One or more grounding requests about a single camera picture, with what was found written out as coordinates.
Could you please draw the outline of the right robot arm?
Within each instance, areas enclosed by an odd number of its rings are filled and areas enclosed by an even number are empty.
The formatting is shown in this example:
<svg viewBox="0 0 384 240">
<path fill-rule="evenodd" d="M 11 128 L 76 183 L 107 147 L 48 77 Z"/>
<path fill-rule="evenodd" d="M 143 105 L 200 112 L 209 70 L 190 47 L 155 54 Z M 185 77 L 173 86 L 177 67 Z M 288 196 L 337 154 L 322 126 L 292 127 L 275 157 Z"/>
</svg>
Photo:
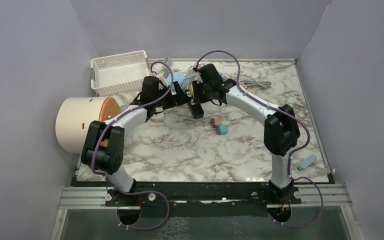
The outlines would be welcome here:
<svg viewBox="0 0 384 240">
<path fill-rule="evenodd" d="M 300 137 L 298 123 L 294 120 L 291 106 L 270 106 L 266 101 L 245 90 L 233 79 L 224 80 L 213 64 L 196 69 L 199 82 L 190 88 L 192 100 L 200 105 L 212 102 L 214 105 L 231 105 L 263 125 L 263 143 L 272 156 L 272 173 L 268 182 L 269 199 L 280 204 L 286 200 L 293 187 L 290 178 L 288 155 L 297 145 Z"/>
</svg>

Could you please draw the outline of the blue round power socket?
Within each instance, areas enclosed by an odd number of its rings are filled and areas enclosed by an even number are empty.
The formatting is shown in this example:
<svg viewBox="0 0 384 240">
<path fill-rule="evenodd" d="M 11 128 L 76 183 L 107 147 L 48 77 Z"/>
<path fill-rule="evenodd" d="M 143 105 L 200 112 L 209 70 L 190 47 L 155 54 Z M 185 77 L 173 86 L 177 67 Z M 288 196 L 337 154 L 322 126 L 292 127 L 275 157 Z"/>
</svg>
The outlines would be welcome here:
<svg viewBox="0 0 384 240">
<path fill-rule="evenodd" d="M 185 83 L 186 83 L 186 75 L 184 72 L 182 71 L 176 71 L 173 73 L 173 77 L 174 77 L 174 81 L 175 82 L 178 82 L 178 85 L 180 86 L 180 88 L 182 90 L 185 90 Z M 170 74 L 168 74 L 167 78 L 166 78 L 166 82 L 167 82 L 167 85 L 170 85 L 171 82 L 172 82 L 172 77 Z"/>
</svg>

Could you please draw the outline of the pink plug adapter round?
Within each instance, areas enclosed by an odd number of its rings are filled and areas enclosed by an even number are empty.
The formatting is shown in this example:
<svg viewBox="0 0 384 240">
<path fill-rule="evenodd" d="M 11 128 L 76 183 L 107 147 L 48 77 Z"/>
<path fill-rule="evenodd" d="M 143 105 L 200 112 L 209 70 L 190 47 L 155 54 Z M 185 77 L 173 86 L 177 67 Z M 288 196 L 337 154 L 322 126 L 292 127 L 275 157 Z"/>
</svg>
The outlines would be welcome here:
<svg viewBox="0 0 384 240">
<path fill-rule="evenodd" d="M 216 128 L 217 126 L 222 124 L 222 120 L 219 117 L 211 118 L 210 122 L 213 128 Z"/>
</svg>

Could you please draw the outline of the black power strip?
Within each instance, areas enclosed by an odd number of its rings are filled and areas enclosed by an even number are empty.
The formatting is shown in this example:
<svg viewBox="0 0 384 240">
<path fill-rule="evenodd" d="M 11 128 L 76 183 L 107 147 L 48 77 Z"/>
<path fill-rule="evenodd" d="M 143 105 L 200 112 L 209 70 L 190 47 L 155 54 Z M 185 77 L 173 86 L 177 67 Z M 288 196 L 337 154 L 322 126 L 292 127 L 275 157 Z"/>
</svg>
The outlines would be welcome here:
<svg viewBox="0 0 384 240">
<path fill-rule="evenodd" d="M 188 109 L 193 119 L 201 119 L 204 116 L 204 110 L 200 104 L 195 104 L 193 101 L 187 103 Z"/>
</svg>

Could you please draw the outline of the teal plug adapter round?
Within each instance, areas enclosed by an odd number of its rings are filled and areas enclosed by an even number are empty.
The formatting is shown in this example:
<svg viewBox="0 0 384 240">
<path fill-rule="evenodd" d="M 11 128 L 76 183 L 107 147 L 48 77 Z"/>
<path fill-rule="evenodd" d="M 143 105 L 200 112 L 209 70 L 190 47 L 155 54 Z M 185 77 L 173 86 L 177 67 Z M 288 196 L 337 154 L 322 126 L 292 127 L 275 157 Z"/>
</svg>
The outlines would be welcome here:
<svg viewBox="0 0 384 240">
<path fill-rule="evenodd" d="M 219 124 L 216 126 L 216 132 L 219 136 L 226 135 L 228 133 L 228 127 L 225 124 Z"/>
</svg>

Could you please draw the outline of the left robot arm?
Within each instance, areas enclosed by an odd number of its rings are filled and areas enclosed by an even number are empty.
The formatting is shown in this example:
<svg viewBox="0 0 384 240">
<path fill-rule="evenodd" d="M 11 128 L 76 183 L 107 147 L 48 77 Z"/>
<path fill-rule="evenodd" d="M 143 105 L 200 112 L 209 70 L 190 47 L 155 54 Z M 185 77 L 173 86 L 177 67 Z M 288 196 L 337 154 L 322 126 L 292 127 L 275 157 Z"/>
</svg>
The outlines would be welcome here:
<svg viewBox="0 0 384 240">
<path fill-rule="evenodd" d="M 81 162 L 117 187 L 118 199 L 124 205 L 132 205 L 137 200 L 137 191 L 133 188 L 134 178 L 122 166 L 125 136 L 146 123 L 157 108 L 170 109 L 186 104 L 190 99 L 178 82 L 164 86 L 158 77 L 146 76 L 140 93 L 125 111 L 110 120 L 90 123 Z"/>
</svg>

